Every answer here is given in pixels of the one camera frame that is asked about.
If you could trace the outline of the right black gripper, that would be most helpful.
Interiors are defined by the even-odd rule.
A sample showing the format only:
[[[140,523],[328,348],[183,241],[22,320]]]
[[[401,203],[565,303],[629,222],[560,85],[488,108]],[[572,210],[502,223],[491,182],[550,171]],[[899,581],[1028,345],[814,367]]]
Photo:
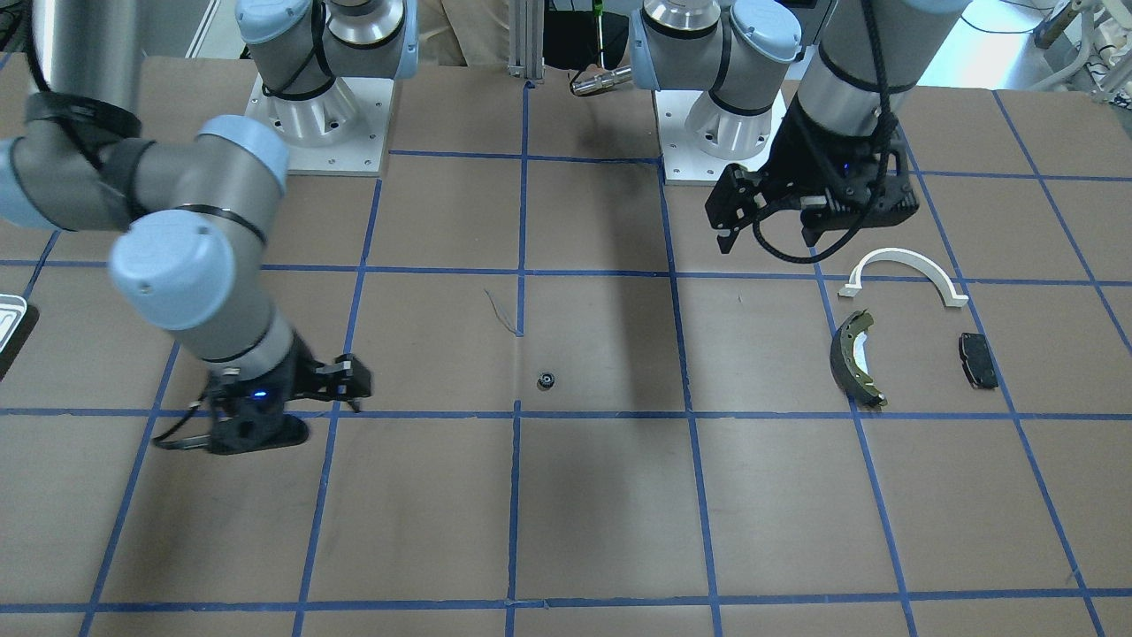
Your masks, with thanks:
[[[300,337],[268,372],[240,380],[234,372],[211,372],[206,386],[211,431],[205,450],[214,455],[271,450],[305,444],[309,427],[288,415],[300,399],[345,403],[355,414],[372,396],[372,375],[352,352],[320,363]]]

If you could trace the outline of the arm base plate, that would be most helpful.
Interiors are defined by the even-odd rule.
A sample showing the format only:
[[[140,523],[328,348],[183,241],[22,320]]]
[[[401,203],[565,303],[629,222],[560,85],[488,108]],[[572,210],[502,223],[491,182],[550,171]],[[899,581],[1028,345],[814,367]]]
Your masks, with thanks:
[[[288,143],[291,177],[380,177],[396,83],[337,78],[321,96],[288,101],[266,96],[256,77],[245,110]]]
[[[664,179],[671,186],[715,186],[730,163],[747,171],[767,163],[787,104],[777,93],[767,112],[737,117],[702,91],[654,92]]]

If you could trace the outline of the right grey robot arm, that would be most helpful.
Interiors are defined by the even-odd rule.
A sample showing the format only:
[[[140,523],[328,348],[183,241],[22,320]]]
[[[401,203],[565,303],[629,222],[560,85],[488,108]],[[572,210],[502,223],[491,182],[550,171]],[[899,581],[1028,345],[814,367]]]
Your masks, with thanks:
[[[136,112],[136,1],[28,1],[33,88],[25,134],[3,140],[3,218],[61,233],[114,231],[108,272],[143,319],[201,360],[189,408],[211,430],[154,447],[214,455],[303,444],[288,403],[360,411],[371,371],[355,355],[323,363],[260,286],[261,257],[288,157],[365,138],[348,78],[400,80],[419,59],[412,1],[240,1],[264,119],[218,114],[192,143],[147,140]]]

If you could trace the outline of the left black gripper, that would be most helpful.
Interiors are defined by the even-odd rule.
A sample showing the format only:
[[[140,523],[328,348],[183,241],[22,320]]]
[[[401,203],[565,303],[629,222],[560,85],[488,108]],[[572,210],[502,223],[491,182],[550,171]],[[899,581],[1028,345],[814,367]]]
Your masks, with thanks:
[[[705,213],[715,230],[720,253],[730,253],[740,230],[777,210],[798,210],[809,249],[825,233],[844,230],[840,246],[852,240],[854,226],[900,225],[919,210],[908,178],[906,140],[895,117],[883,119],[882,140],[873,134],[833,134],[805,113],[795,97],[787,107],[767,163],[748,171],[729,163],[707,195]],[[757,203],[763,198],[764,204]]]

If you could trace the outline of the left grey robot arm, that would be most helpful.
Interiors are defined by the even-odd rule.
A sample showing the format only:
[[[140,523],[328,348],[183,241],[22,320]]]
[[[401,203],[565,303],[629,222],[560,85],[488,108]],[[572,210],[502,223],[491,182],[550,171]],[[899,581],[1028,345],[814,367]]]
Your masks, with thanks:
[[[838,1],[784,119],[756,170],[758,149],[724,136],[767,134],[803,28],[777,1],[644,1],[631,15],[633,80],[648,91],[697,91],[688,130],[726,157],[705,214],[729,253],[744,229],[772,257],[812,265],[861,229],[889,229],[921,206],[908,178],[898,111],[967,9],[964,1]]]

